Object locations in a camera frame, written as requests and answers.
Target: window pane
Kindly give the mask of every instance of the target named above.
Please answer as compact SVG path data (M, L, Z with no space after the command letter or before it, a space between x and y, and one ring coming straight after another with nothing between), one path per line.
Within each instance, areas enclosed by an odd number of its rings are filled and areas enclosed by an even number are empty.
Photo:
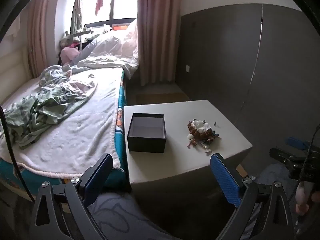
M113 18L136 18L138 15L138 0L115 0Z
M111 0L103 0L103 6L96 16L97 0L83 0L82 25L109 20Z

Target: green blanket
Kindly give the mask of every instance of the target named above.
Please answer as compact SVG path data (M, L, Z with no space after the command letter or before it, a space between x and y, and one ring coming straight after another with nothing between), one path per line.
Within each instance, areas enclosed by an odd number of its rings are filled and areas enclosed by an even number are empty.
M28 147L49 127L62 122L89 100L97 85L94 76L89 75L81 81L68 81L68 76L56 70L47 72L46 80L50 81L40 81L39 93L29 95L5 109L12 142L20 148Z

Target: table top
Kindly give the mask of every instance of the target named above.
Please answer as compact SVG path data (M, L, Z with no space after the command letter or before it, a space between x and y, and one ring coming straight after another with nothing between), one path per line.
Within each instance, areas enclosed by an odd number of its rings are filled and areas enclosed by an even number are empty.
M132 113L163 114L167 134L164 153L129 152L127 135ZM210 164L200 146L187 148L188 123L206 120L219 138L210 145L212 153L229 158L252 147L238 129L208 100L124 107L124 133L130 183L163 179Z

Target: white table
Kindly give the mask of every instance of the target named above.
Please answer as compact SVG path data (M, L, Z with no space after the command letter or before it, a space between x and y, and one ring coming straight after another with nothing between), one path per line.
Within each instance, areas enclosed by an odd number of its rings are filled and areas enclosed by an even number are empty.
M127 135L132 113L164 114L167 134L164 153L129 151ZM209 167L211 155L200 146L187 148L187 125L194 118L206 120L219 134L210 145L212 153L220 153L233 167L237 167L251 149L251 143L208 100L125 106L125 144L130 184L135 195L204 191L217 186Z

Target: pile of hair accessories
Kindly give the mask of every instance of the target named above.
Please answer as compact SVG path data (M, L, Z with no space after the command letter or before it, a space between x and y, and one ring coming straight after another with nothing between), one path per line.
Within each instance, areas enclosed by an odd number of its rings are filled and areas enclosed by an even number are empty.
M188 139L190 140L188 148L191 145L194 147L199 144L206 153L212 152L209 145L219 135L211 129L211 126L205 120L198 121L197 119L193 119L193 121L189 121L188 129Z

